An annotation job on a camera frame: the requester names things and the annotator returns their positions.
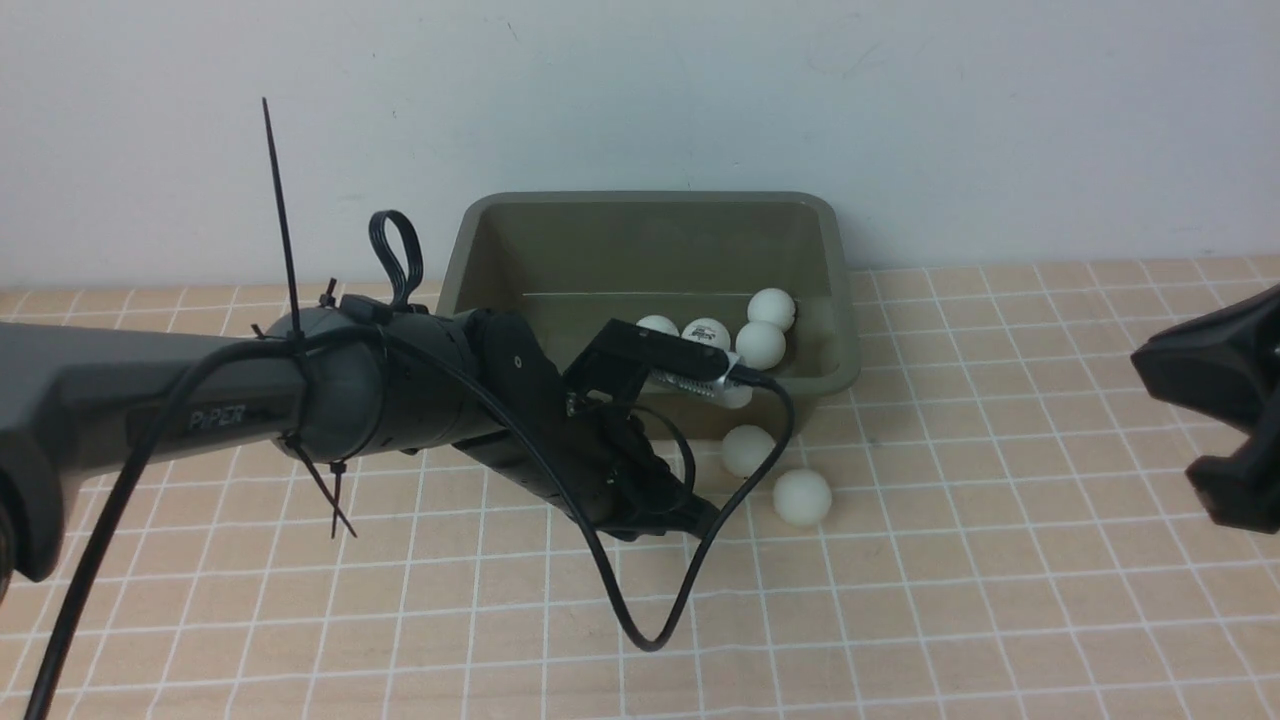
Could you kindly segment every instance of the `bin rim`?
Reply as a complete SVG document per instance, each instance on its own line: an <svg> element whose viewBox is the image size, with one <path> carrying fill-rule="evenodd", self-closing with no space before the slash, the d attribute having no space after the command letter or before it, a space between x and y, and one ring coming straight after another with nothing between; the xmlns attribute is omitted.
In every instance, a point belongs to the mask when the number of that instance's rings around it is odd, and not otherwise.
<svg viewBox="0 0 1280 720"><path fill-rule="evenodd" d="M840 236L840 222L829 202L800 191L756 191L756 190L549 190L495 192L472 202L462 215L453 252L445 268L444 282L440 286L440 302L436 313L456 315L457 297L461 291L462 275L470 261L471 240L480 227L480 219L489 208L498 204L524 202L790 202L804 205L818 217L819 234L823 240L823 259L827 263L827 282L831 287L831 301L846 313L835 313L836 342L842 348L856 347L858 328L852 313L849 268L845 264L844 242ZM819 378L778 378L780 384L794 396L831 396L844 392L861 374L861 361L855 350L852 356L840 352L838 364Z"/></svg>

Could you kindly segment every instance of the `white ball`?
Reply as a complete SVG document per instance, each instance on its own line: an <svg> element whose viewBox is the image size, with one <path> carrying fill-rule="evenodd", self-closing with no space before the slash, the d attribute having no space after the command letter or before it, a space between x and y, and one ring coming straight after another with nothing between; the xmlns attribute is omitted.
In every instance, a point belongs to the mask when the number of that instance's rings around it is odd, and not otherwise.
<svg viewBox="0 0 1280 720"><path fill-rule="evenodd" d="M755 370L768 370L778 364L787 352L787 338L782 331L769 323L748 323L737 331L733 350L742 356L742 363Z"/></svg>
<svg viewBox="0 0 1280 720"><path fill-rule="evenodd" d="M680 337L700 342L703 345L709 345L712 347L718 347L728 352L728 328L724 327L724 323L721 323L714 318L698 318L692 323L685 325L685 332L680 333Z"/></svg>
<svg viewBox="0 0 1280 720"><path fill-rule="evenodd" d="M791 470L773 486L773 510L788 525L817 525L831 510L831 488L813 470Z"/></svg>
<svg viewBox="0 0 1280 720"><path fill-rule="evenodd" d="M721 460L735 478L750 478L773 451L773 438L755 425L739 425L721 442Z"/></svg>
<svg viewBox="0 0 1280 720"><path fill-rule="evenodd" d="M662 315L645 315L644 318L640 318L640 322L636 324L649 331L657 331L659 333L673 334L677 337L680 336L680 328L676 327L676 323L672 323Z"/></svg>
<svg viewBox="0 0 1280 720"><path fill-rule="evenodd" d="M796 322L796 301L776 287L762 290L746 304L746 319L753 323L769 323L787 332Z"/></svg>
<svg viewBox="0 0 1280 720"><path fill-rule="evenodd" d="M751 386L732 386L724 388L724 395L713 402L728 410L741 410L751 404Z"/></svg>

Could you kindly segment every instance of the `white wall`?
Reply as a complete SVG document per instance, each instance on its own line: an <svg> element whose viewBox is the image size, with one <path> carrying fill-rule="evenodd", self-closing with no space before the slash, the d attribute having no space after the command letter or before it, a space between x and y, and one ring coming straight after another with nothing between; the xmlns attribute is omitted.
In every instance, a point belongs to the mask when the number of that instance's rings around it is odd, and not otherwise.
<svg viewBox="0 0 1280 720"><path fill-rule="evenodd" d="M1275 0L0 5L0 284L442 274L506 190L804 190L851 263L1280 247Z"/></svg>

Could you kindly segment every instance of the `olive green bin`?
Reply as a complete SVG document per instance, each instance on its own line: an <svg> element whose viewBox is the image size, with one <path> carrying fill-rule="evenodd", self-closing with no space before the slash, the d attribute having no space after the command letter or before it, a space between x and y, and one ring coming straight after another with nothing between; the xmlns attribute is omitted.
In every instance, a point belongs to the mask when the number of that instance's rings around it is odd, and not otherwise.
<svg viewBox="0 0 1280 720"><path fill-rule="evenodd" d="M840 228L831 206L812 195L493 195L462 219L438 313L518 310L563 370L611 318L634 323L658 314L682 328L709 316L736 337L751 295L767 287L796 300L786 356L771 373L794 398L803 428L860 369ZM782 425L781 405L760 389L741 410L652 383L640 402L691 439L719 439L741 424L771 433ZM658 423L649 428L664 434Z"/></svg>

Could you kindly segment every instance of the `grid mat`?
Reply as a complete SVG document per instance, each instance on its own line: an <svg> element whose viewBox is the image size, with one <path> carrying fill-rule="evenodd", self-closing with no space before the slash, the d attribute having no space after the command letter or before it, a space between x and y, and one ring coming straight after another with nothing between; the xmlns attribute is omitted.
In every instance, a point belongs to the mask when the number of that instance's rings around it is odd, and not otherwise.
<svg viewBox="0 0 1280 720"><path fill-rule="evenodd" d="M330 542L301 468L256 445L148 469L52 716L1275 719L1280 541L1213 527L1181 475L1240 436L1151 401L1128 354L1280 281L1280 258L851 279L863 375L781 464L823 473L832 514L790 529L762 487L662 653L620 635L576 527L470 459L362 459L360 539ZM13 291L0 319L248 334L284 301ZM722 501L716 443L695 451ZM109 483L81 492L56 578L0 607L0 717ZM607 547L655 632L692 546Z"/></svg>

